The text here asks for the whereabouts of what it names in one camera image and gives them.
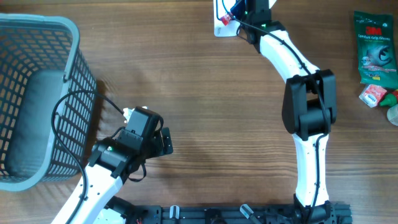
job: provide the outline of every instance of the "green bottle cap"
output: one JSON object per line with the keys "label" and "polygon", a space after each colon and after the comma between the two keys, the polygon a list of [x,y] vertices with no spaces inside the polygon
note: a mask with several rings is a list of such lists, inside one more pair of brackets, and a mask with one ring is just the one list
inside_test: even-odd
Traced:
{"label": "green bottle cap", "polygon": [[398,103],[398,102],[397,102],[396,96],[394,96],[393,94],[389,93],[389,94],[386,95],[386,97],[384,97],[384,100],[381,101],[381,102],[379,103],[379,105],[380,105],[380,106],[389,106],[389,107],[392,107],[392,106],[396,105],[397,103]]}

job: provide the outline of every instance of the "white bottle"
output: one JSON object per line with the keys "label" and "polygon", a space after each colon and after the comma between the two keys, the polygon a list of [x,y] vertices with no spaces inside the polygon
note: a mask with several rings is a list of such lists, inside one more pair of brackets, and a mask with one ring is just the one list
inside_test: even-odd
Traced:
{"label": "white bottle", "polygon": [[387,118],[391,124],[398,126],[398,105],[388,109]]}

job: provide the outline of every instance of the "red 3m logo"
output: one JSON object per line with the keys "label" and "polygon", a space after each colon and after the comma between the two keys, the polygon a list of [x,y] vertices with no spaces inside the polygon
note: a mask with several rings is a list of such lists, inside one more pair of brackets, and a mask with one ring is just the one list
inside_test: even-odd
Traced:
{"label": "red 3m logo", "polygon": [[366,27],[367,35],[381,35],[381,28],[376,27]]}

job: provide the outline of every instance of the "red label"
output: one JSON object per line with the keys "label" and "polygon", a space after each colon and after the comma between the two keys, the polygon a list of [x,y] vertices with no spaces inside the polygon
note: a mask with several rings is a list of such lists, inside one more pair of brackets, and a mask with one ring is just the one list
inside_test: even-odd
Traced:
{"label": "red label", "polygon": [[381,28],[376,27],[366,27],[367,35],[381,35]]}

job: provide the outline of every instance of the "glue bottle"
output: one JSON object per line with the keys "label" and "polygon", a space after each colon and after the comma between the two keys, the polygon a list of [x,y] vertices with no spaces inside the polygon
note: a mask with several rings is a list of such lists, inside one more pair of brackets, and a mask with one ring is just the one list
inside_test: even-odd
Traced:
{"label": "glue bottle", "polygon": [[388,109],[387,118],[391,124],[398,126],[398,105]]}
{"label": "glue bottle", "polygon": [[384,100],[379,103],[380,106],[389,106],[389,107],[394,106],[396,104],[398,104],[398,90],[387,94],[384,97]]}

